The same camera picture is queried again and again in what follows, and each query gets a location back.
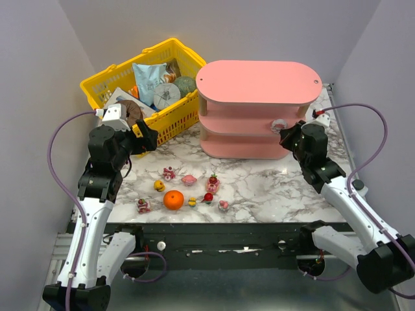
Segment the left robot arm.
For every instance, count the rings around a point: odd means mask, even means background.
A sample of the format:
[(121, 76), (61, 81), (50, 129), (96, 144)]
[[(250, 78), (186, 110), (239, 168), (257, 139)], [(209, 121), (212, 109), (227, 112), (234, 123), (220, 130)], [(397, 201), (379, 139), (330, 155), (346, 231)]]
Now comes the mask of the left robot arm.
[(126, 131), (101, 125), (89, 133), (89, 159), (71, 199), (78, 218), (63, 268), (43, 289), (54, 310), (106, 310), (111, 283), (125, 259), (143, 247), (140, 227), (124, 227), (101, 250), (104, 230), (123, 182), (121, 170), (132, 155), (154, 151), (158, 132), (138, 120)]

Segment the pink round planet toy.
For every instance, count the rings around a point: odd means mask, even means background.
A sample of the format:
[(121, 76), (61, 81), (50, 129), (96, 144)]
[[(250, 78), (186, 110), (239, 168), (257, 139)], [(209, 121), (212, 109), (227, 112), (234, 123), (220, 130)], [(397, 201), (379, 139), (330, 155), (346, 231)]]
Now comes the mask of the pink round planet toy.
[(188, 174), (188, 175), (181, 178), (181, 182), (185, 186), (190, 187), (190, 186), (194, 185), (197, 182), (197, 179), (193, 175)]

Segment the white ring pink figure toy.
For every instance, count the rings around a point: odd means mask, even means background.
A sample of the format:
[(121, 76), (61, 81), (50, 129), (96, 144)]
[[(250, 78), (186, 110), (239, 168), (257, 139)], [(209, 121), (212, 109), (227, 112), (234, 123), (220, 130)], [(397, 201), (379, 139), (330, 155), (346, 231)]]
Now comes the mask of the white ring pink figure toy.
[(287, 122), (283, 119), (273, 120), (270, 124), (270, 130), (274, 134), (279, 134), (280, 131), (287, 128)]

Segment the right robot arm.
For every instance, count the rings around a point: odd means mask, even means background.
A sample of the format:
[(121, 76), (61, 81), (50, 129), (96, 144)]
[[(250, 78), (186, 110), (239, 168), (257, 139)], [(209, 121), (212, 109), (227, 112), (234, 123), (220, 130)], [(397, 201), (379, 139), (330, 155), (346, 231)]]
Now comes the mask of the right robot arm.
[(280, 145), (292, 152), (306, 182), (347, 221), (352, 240), (318, 220), (300, 229), (302, 251), (321, 249), (357, 272), (363, 285), (378, 294), (414, 277), (414, 237), (388, 226), (348, 184), (340, 166), (327, 156), (323, 126), (297, 122), (280, 131)]

